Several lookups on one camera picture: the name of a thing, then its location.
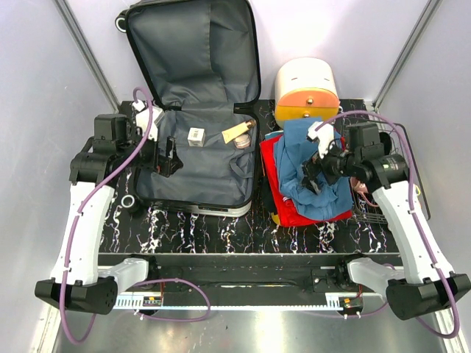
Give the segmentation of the blue cloth garment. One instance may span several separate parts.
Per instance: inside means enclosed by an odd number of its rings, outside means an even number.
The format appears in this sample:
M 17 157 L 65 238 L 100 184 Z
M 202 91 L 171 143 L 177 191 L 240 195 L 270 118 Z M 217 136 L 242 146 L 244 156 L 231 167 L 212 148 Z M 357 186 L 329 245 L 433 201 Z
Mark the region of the blue cloth garment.
M 353 208 L 349 179 L 332 185 L 319 168 L 306 171 L 305 165 L 318 152 L 318 143 L 308 139 L 308 129 L 321 118 L 290 120 L 273 146 L 278 191 L 293 202 L 296 213 L 312 221 L 329 221 Z

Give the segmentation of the small white barcode box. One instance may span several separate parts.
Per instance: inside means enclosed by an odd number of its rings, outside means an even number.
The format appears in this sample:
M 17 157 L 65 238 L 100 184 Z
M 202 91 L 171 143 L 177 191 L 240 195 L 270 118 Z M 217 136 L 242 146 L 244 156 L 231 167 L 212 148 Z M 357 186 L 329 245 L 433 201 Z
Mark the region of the small white barcode box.
M 191 127 L 187 137 L 188 145 L 194 147 L 203 147 L 205 143 L 205 129 Z

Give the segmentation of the red cloth garment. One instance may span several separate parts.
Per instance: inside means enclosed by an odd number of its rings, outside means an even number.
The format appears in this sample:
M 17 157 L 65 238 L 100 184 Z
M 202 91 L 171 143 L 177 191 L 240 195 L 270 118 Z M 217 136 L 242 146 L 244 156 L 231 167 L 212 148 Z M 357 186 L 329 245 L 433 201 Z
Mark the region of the red cloth garment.
M 269 212 L 277 216 L 282 227 L 303 227 L 324 221 L 348 219 L 353 215 L 353 201 L 348 180 L 342 178 L 329 185 L 320 174 L 320 192 L 315 193 L 302 184 L 307 176 L 302 164 L 310 158 L 317 145 L 294 141 L 294 135 L 287 137 L 280 133 L 261 142 L 264 176 L 269 183 L 268 195 L 274 207 Z

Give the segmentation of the white black space suitcase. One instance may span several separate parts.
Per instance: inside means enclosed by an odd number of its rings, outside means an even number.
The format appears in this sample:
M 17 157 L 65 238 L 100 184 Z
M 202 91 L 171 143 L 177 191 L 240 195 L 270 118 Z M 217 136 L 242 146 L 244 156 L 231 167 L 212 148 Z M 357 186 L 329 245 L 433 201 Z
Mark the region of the white black space suitcase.
M 140 1 L 115 25 L 164 112 L 258 101 L 258 40 L 248 1 Z

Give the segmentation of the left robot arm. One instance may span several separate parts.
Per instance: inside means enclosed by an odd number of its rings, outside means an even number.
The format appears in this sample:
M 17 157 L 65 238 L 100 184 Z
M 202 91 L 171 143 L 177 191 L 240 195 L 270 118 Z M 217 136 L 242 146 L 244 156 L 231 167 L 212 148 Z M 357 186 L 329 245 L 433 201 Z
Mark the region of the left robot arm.
M 131 257 L 100 271 L 98 254 L 121 172 L 134 166 L 169 177 L 183 166 L 174 138 L 167 138 L 165 154 L 158 150 L 162 117 L 156 107 L 138 113 L 134 121 L 123 114 L 95 117 L 93 136 L 70 164 L 71 203 L 63 243 L 50 277 L 35 285 L 38 299 L 55 308 L 106 315 L 117 296 L 133 285 L 144 291 L 157 286 L 159 273 L 149 261 Z

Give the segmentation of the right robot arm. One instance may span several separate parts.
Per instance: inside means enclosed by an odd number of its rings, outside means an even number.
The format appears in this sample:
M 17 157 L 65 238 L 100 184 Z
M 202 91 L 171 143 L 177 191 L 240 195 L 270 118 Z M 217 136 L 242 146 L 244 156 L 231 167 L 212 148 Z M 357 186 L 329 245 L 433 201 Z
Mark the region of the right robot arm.
M 316 121 L 308 128 L 307 139 L 318 150 L 302 165 L 303 182 L 312 188 L 323 175 L 330 185 L 342 177 L 365 184 L 386 219 L 403 269 L 388 268 L 364 254 L 348 255 L 336 267 L 336 287 L 346 292 L 358 285 L 373 290 L 403 321 L 454 309 L 470 292 L 470 278 L 455 272 L 433 238 L 411 181 L 411 156 L 386 153 L 374 123 L 349 125 L 347 131 L 342 149 L 330 124 Z

